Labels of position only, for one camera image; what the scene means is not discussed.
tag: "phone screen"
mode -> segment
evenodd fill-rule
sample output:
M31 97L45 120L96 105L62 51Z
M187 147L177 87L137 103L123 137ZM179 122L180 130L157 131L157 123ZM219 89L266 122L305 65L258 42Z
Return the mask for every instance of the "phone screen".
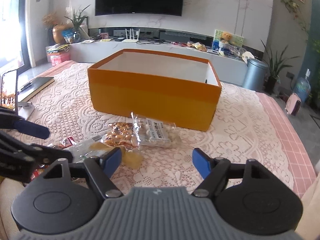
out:
M17 90L18 90L18 71L11 70L3 74L1 86L1 105L14 110L18 113L16 107Z

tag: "white label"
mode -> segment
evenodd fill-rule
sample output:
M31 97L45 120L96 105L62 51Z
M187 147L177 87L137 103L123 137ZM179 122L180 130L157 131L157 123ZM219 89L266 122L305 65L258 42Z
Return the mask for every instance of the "white label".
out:
M163 122L149 118L147 118L147 122L149 125L150 137L153 140L169 141L168 133L163 126Z

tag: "black notebook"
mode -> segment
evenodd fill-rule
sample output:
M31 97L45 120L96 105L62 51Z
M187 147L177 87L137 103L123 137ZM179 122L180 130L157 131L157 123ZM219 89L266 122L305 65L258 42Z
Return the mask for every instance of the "black notebook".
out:
M27 102L42 89L49 86L54 81L53 77L37 77L29 86L18 92L18 102Z

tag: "lace tablecloth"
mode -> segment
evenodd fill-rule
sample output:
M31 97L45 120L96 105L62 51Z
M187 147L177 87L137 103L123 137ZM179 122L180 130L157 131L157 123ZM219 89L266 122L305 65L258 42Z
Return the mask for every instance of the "lace tablecloth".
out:
M23 142L42 145L68 136L81 141L101 134L106 130L106 123L131 122L130 118L100 113L93 109L87 76L90 65L72 65L55 75L55 82L31 99L36 109L29 121L50 129L51 135L47 140L18 133L15 133L15 137ZM199 147L211 157L221 156L233 163L245 163L248 158L257 159L293 189L293 176L288 170L288 159L254 91L223 84L209 130L201 132L179 128L179 133L182 147L147 149L138 170L121 165L112 181L124 193L133 186L185 186L188 191L192 191L202 181L191 160L193 148Z

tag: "trash can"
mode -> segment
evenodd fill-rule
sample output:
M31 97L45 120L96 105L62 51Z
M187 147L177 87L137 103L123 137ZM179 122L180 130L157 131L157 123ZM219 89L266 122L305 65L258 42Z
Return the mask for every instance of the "trash can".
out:
M255 58L250 58L247 67L248 69L242 87L260 92L263 86L264 76L269 68L268 65Z

